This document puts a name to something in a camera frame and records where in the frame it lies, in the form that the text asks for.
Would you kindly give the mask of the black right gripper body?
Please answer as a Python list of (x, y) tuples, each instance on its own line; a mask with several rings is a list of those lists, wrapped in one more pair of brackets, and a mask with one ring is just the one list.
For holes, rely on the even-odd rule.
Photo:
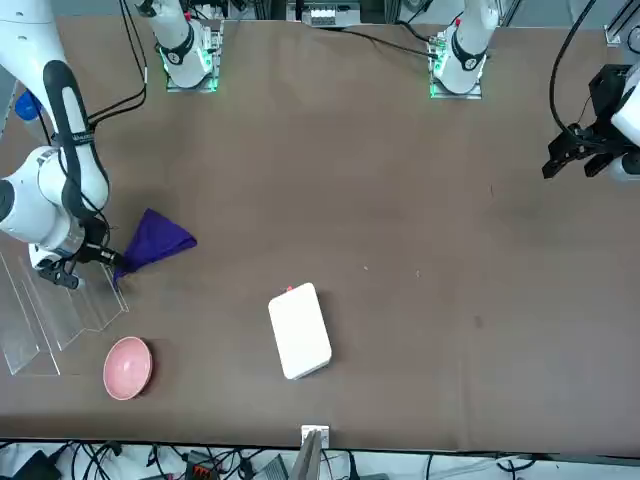
[(70, 258), (43, 259), (38, 263), (38, 275), (54, 285), (76, 290), (82, 280), (74, 274), (77, 263), (99, 262), (109, 267), (123, 267), (124, 256), (115, 250), (97, 244), (83, 244)]

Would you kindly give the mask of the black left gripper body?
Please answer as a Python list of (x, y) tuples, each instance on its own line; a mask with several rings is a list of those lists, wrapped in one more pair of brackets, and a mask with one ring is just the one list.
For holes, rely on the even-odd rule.
[(616, 112), (626, 84), (629, 64), (605, 64), (589, 82), (589, 91), (596, 116), (593, 131), (604, 131)]

